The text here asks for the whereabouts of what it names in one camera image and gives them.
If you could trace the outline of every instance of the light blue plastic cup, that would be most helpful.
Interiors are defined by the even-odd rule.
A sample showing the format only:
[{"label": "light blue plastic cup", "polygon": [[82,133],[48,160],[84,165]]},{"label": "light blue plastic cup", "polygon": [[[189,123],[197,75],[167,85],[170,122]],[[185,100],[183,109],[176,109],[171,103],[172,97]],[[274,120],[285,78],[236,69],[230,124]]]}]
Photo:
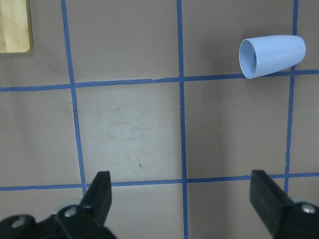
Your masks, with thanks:
[{"label": "light blue plastic cup", "polygon": [[239,47],[239,64],[248,79],[265,76],[298,64],[306,54],[299,36],[277,35],[248,38]]}]

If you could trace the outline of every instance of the screw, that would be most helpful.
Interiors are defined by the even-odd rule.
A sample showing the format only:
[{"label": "screw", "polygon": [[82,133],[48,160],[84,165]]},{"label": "screw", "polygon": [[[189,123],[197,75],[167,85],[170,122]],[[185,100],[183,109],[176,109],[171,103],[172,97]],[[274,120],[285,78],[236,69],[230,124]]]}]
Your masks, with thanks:
[{"label": "screw", "polygon": [[25,223],[25,217],[20,217],[19,219],[15,220],[12,224],[11,227],[12,228],[18,228],[23,226]]},{"label": "screw", "polygon": [[76,207],[71,207],[70,209],[64,212],[64,216],[67,218],[74,216],[75,214],[76,214]]},{"label": "screw", "polygon": [[302,204],[301,208],[305,213],[315,213],[316,212],[315,207],[313,205],[310,205],[307,203]]}]

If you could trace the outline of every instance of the grid square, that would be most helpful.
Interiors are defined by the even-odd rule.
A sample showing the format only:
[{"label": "grid square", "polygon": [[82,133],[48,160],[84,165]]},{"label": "grid square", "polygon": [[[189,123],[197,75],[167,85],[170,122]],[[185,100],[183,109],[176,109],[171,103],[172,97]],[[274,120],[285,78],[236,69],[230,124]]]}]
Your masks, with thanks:
[{"label": "grid square", "polygon": [[40,222],[51,216],[60,205],[81,198],[82,190],[79,188],[0,191],[0,221],[13,215],[28,214]]},{"label": "grid square", "polygon": [[299,1],[298,36],[306,43],[307,52],[304,60],[296,65],[296,69],[319,69],[319,1]]},{"label": "grid square", "polygon": [[183,239],[180,184],[112,187],[106,226],[118,238]]},{"label": "grid square", "polygon": [[309,200],[319,205],[319,177],[290,178],[289,196]]},{"label": "grid square", "polygon": [[80,183],[70,90],[2,92],[0,101],[0,186]]},{"label": "grid square", "polygon": [[319,172],[319,75],[295,76],[290,172]]},{"label": "grid square", "polygon": [[76,82],[178,76],[175,0],[67,1]]},{"label": "grid square", "polygon": [[[276,183],[282,187],[283,180]],[[250,181],[188,184],[188,238],[272,238],[250,204],[249,184]]]},{"label": "grid square", "polygon": [[61,2],[30,1],[33,48],[0,54],[0,87],[68,84]]},{"label": "grid square", "polygon": [[185,76],[240,73],[238,50],[243,39],[292,32],[292,0],[182,4]]},{"label": "grid square", "polygon": [[187,177],[284,173],[289,78],[185,83]]},{"label": "grid square", "polygon": [[178,83],[78,88],[85,176],[181,178]]}]

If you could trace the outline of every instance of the vertical blue line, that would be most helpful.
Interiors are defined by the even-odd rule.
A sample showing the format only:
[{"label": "vertical blue line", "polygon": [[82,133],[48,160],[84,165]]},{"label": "vertical blue line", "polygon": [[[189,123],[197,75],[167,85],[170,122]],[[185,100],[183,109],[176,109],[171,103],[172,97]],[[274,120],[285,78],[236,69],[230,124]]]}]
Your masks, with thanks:
[{"label": "vertical blue line", "polygon": [[75,83],[74,83],[74,77],[73,77],[69,25],[68,25],[68,17],[67,17],[65,0],[61,0],[61,8],[62,8],[62,18],[63,18],[63,24],[64,24],[66,59],[68,64],[68,71],[69,71],[69,78],[70,78],[70,85],[71,85],[74,126],[75,126],[75,139],[76,139],[76,147],[77,147],[78,160],[79,160],[81,187],[82,187],[82,193],[84,195],[86,193],[86,183],[85,183],[85,173],[84,173],[84,164],[83,164],[81,137],[80,137],[79,118],[78,118],[78,111],[77,111],[77,98],[76,98]]},{"label": "vertical blue line", "polygon": [[179,71],[179,97],[180,97],[180,137],[181,137],[181,167],[182,167],[182,189],[183,189],[183,223],[184,223],[184,239],[188,239],[183,24],[182,24],[181,0],[177,0],[176,2],[177,2],[177,29],[178,29],[178,71]]},{"label": "vertical blue line", "polygon": [[[292,35],[297,35],[298,4],[299,4],[299,1],[294,0]],[[294,110],[294,86],[295,86],[295,66],[292,66],[290,68],[290,85],[289,85],[289,102],[288,102],[287,144],[286,144],[285,184],[284,184],[285,193],[288,193],[289,191],[291,130],[293,126],[293,110]]]}]

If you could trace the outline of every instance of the wooden cutting board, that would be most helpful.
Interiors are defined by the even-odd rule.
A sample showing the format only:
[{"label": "wooden cutting board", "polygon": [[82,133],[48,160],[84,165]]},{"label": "wooden cutting board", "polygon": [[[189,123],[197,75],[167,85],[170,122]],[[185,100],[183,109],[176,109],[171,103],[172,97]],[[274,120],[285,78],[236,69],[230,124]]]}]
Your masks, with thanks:
[{"label": "wooden cutting board", "polygon": [[32,48],[29,0],[0,0],[0,53]]}]

